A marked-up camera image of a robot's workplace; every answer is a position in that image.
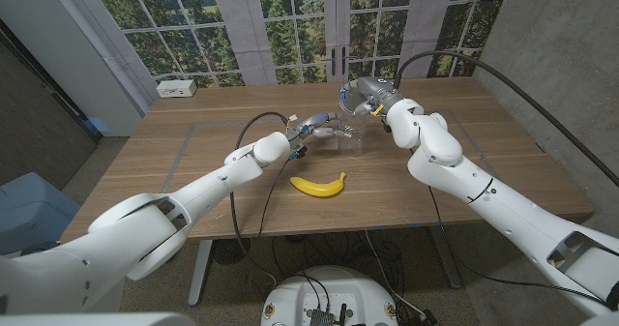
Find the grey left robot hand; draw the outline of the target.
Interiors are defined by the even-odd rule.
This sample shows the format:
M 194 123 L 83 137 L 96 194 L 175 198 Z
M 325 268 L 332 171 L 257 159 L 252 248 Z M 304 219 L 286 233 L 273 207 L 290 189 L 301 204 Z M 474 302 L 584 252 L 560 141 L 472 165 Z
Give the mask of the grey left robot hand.
M 290 147 L 297 148 L 301 146 L 302 141 L 310 135 L 314 135 L 319 138 L 327 138 L 331 136 L 351 138 L 352 133 L 348 133 L 344 130 L 336 128 L 323 128 L 323 125 L 328 124 L 331 121 L 340 121 L 342 118 L 342 114 L 325 112 L 314 114 L 309 118 L 300 120 L 299 122 L 293 122 L 286 133 L 286 138 L 290 144 Z

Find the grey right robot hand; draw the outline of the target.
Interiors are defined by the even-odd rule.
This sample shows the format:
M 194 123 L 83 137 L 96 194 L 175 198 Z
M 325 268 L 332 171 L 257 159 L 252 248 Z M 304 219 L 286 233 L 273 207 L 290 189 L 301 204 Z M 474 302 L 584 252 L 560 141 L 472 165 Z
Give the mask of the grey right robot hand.
M 340 89 L 339 104 L 350 115 L 386 114 L 402 94 L 392 80 L 363 76 L 345 83 Z

